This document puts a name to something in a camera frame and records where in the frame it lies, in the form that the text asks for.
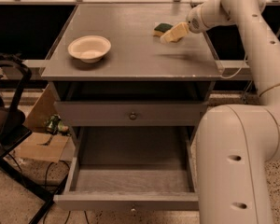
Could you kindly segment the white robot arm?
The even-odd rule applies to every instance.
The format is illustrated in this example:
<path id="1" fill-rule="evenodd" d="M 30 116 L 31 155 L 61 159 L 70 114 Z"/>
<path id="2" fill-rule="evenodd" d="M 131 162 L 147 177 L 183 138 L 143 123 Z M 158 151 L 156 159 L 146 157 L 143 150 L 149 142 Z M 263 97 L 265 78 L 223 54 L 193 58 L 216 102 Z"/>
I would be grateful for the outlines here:
<path id="1" fill-rule="evenodd" d="M 220 105 L 196 135 L 200 224 L 273 224 L 265 163 L 280 160 L 280 41 L 263 19 L 265 0 L 209 0 L 161 37 L 237 26 L 258 105 Z"/>

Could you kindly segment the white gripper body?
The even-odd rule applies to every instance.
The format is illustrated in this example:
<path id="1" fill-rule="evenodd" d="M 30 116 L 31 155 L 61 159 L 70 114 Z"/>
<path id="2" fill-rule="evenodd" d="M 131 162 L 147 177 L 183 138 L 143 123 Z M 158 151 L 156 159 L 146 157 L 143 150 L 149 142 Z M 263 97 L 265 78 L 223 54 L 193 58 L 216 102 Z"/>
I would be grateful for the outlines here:
<path id="1" fill-rule="evenodd" d="M 198 34 L 214 27 L 233 25 L 233 20 L 221 5 L 221 0 L 209 0 L 191 9 L 186 23 L 191 32 Z"/>

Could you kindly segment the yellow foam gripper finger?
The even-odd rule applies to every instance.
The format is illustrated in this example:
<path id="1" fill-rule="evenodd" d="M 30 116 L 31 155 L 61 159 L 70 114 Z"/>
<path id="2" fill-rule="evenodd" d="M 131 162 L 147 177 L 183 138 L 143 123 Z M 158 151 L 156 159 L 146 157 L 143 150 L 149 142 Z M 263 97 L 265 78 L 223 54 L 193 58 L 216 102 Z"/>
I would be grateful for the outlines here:
<path id="1" fill-rule="evenodd" d="M 180 38 L 185 37 L 189 33 L 189 27 L 185 22 L 180 22 L 177 25 L 175 25 L 173 28 L 165 32 L 161 38 L 160 41 L 163 44 L 174 42 L 179 40 Z"/>

